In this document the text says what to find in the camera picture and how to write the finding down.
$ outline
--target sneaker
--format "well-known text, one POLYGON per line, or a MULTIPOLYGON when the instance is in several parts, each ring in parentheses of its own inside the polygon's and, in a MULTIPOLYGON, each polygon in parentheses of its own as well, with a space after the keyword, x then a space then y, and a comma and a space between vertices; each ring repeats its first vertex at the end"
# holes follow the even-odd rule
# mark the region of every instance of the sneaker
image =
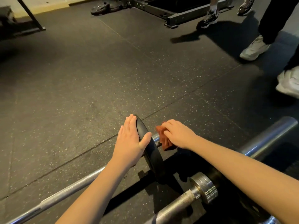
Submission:
POLYGON ((244 3, 240 6, 238 10, 238 16, 246 16, 252 8, 255 0, 244 0, 244 3))
POLYGON ((258 36, 246 49, 241 52, 240 57, 244 60, 253 61, 260 54, 266 52, 270 45, 263 42, 263 36, 258 36))
POLYGON ((216 12, 208 11, 205 18, 202 21, 198 22, 196 29, 198 30, 200 28, 208 28, 209 25, 217 23, 218 16, 219 10, 216 10, 216 12))
POLYGON ((277 91, 299 99, 299 66, 283 71, 277 80, 277 91))

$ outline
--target left hand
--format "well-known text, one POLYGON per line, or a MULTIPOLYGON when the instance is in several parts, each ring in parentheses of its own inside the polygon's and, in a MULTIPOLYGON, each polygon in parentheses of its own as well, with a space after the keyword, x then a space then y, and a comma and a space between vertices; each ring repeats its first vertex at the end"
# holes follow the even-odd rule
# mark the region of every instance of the left hand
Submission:
POLYGON ((152 138, 152 133, 148 132, 139 142, 136 120, 133 114, 126 118, 118 132, 114 147, 112 159, 125 168, 131 168, 138 162, 152 138))

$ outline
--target hand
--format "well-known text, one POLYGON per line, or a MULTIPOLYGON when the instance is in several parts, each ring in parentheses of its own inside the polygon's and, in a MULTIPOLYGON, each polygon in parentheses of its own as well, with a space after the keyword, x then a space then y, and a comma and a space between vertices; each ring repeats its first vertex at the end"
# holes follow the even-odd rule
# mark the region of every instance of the hand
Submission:
POLYGON ((164 131, 165 136, 180 148, 190 149, 190 142, 197 136, 190 128, 174 119, 168 120, 162 126, 167 128, 167 131, 164 131))
POLYGON ((133 114, 127 117, 116 139, 112 159, 124 168, 131 168, 138 162, 152 138, 152 133, 148 132, 139 142, 136 120, 133 114))

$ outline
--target red towel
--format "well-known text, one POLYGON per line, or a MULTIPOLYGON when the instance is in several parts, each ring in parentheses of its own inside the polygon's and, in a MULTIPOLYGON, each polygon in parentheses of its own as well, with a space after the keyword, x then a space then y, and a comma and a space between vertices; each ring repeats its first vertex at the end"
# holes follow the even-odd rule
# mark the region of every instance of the red towel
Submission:
POLYGON ((172 150, 176 147, 171 143, 171 141, 164 135, 164 131, 167 130, 166 127, 163 126, 156 126, 156 130, 160 136, 160 143, 162 144, 162 149, 165 150, 172 150))

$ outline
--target black pants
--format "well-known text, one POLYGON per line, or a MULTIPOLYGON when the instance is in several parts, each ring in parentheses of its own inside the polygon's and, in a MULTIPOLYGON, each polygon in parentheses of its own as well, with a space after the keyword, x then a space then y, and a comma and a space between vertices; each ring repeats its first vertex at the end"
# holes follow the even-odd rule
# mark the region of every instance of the black pants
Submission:
MULTIPOLYGON (((266 44, 272 44, 275 41, 298 2, 299 0, 271 0, 259 25, 259 33, 266 44)), ((299 45, 285 70, 296 66, 299 66, 299 45)))

